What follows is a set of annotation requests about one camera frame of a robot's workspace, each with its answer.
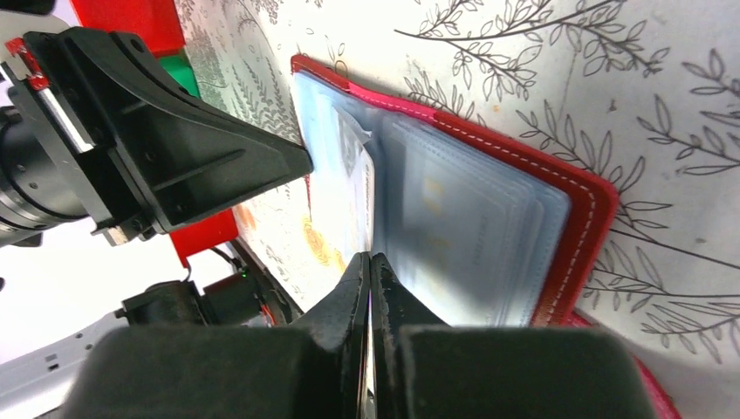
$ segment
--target red block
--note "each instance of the red block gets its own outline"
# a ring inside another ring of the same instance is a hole
[[[175,245],[182,266],[187,268],[188,256],[234,240],[238,234],[234,213],[227,209],[199,223],[169,233],[169,237]]]
[[[82,26],[139,35],[157,57],[185,46],[173,0],[71,0]]]

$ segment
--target green object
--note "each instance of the green object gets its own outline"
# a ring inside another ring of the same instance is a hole
[[[198,84],[195,82],[193,69],[184,59],[179,56],[160,58],[160,64],[173,79],[180,83],[180,86],[185,87],[188,93],[196,98],[201,97],[200,92],[198,92]]]

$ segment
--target stitching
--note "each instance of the stitching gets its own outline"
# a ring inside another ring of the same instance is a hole
[[[309,70],[307,67],[305,67],[305,66],[303,66],[301,64],[298,64],[298,66],[299,67],[302,67],[302,68],[304,68],[306,70]],[[336,84],[334,84],[333,82],[331,82],[331,80],[329,80],[327,77],[325,77],[323,75],[320,75],[320,74],[313,74],[313,75],[319,77],[320,79],[324,80],[325,82],[329,83],[330,85],[336,86]],[[408,109],[408,108],[406,108],[404,106],[399,106],[399,105],[394,105],[392,103],[387,103],[385,101],[377,100],[375,98],[371,98],[371,97],[362,95],[360,93],[358,93],[357,95],[360,96],[362,99],[367,100],[370,103],[375,103],[375,104],[381,104],[381,105],[385,105],[385,106],[390,106],[390,107],[395,108],[395,109],[401,109],[403,111],[406,111],[406,112],[410,112],[410,113],[419,115],[424,120],[430,120],[430,118],[427,115],[425,115],[423,113],[420,113],[418,111],[414,111],[412,109]],[[484,140],[484,139],[482,139],[482,138],[480,138],[480,137],[478,137],[476,135],[473,135],[473,134],[468,133],[467,131],[465,131],[462,128],[453,127],[453,126],[451,126],[449,124],[446,124],[446,123],[444,123],[444,122],[442,122],[440,120],[437,120],[436,122],[438,122],[439,124],[441,124],[441,125],[449,128],[449,129],[451,129],[451,130],[453,130],[453,131],[455,131],[457,133],[460,133],[460,134],[462,134],[462,135],[464,135],[464,136],[466,136],[466,137],[468,137],[468,138],[470,138],[472,140],[476,140],[478,142],[481,142],[485,146],[493,147],[494,149],[496,149],[498,151],[507,153],[507,154],[511,155],[512,157],[516,157],[520,161],[526,162],[526,163],[528,163],[529,165],[531,165],[534,168],[537,168],[537,169],[542,170],[544,172],[547,172],[547,173],[550,173],[552,175],[558,176],[560,179],[562,179],[564,181],[567,181],[567,182],[569,182],[569,183],[571,183],[571,184],[573,184],[575,186],[578,186],[579,188],[583,189],[588,194],[588,198],[590,200],[590,208],[588,210],[588,220],[586,221],[586,225],[584,226],[583,232],[581,233],[581,235],[579,237],[578,244],[576,245],[576,251],[573,253],[573,256],[571,257],[570,264],[568,265],[568,271],[565,273],[565,278],[563,279],[563,283],[560,285],[560,288],[558,288],[558,293],[555,295],[555,300],[552,302],[551,307],[547,311],[547,314],[546,314],[546,317],[545,317],[545,323],[549,323],[550,320],[552,319],[552,315],[555,313],[555,309],[558,306],[558,302],[563,297],[563,291],[565,290],[565,287],[568,285],[568,282],[571,279],[571,274],[573,273],[573,266],[576,264],[576,262],[578,260],[578,256],[580,254],[581,246],[583,246],[583,243],[586,241],[586,236],[591,231],[591,226],[593,224],[593,213],[596,210],[596,197],[594,196],[593,192],[586,185],[584,185],[582,183],[578,183],[577,181],[573,180],[572,178],[568,177],[567,175],[564,175],[564,174],[558,172],[557,170],[551,170],[551,169],[548,169],[548,168],[543,168],[542,166],[540,166],[539,164],[537,164],[534,161],[530,161],[529,159],[527,159],[527,158],[525,158],[525,157],[523,157],[521,155],[518,155],[517,153],[513,153],[513,152],[511,152],[510,150],[508,150],[506,148],[502,148],[501,146],[494,145],[494,144],[492,144],[492,143],[490,143],[490,142],[488,142],[488,141],[486,141],[486,140]]]

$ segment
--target floral tablecloth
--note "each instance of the floral tablecloth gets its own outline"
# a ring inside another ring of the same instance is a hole
[[[289,59],[456,113],[609,179],[620,208],[579,310],[686,417],[740,411],[740,2],[177,0],[209,103],[292,141]],[[344,261],[296,181],[237,209],[307,308]]]

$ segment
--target red object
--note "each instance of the red object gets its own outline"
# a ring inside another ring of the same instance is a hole
[[[49,87],[49,80],[44,76],[44,73],[41,72],[41,67],[38,66],[36,59],[33,58],[31,53],[25,47],[25,42],[22,38],[11,39],[5,43],[5,48],[8,49],[8,52],[13,57],[19,56],[23,60],[25,66],[28,67],[29,73],[31,74],[28,76],[28,81],[33,90],[38,92],[39,90]]]
[[[132,32],[157,57],[185,46],[173,0],[71,0],[79,24],[103,31]]]
[[[216,214],[199,223],[169,234],[183,267],[188,267],[188,256],[195,255],[213,246],[234,240],[239,231],[231,209]]]
[[[593,326],[591,323],[588,322],[588,320],[578,316],[578,314],[576,313],[571,313],[570,317],[568,317],[568,320],[566,321],[566,324],[573,327]],[[666,392],[663,390],[663,387],[661,387],[661,384],[650,373],[650,370],[648,370],[645,365],[642,364],[642,362],[640,362],[640,360],[638,360],[637,358],[635,358],[634,360],[635,362],[637,362],[637,366],[640,368],[642,383],[645,384],[645,389],[648,391],[647,393],[653,400],[653,406],[655,406],[655,409],[661,415],[661,419],[681,419],[681,415],[678,413],[678,410],[675,409],[675,406],[671,402],[670,396],[666,394]]]
[[[616,214],[619,196],[611,183],[455,115],[368,90],[303,55],[294,56],[291,66],[293,72],[309,72],[371,105],[423,120],[469,146],[564,191],[571,198],[571,213],[531,325],[558,325],[565,322]]]

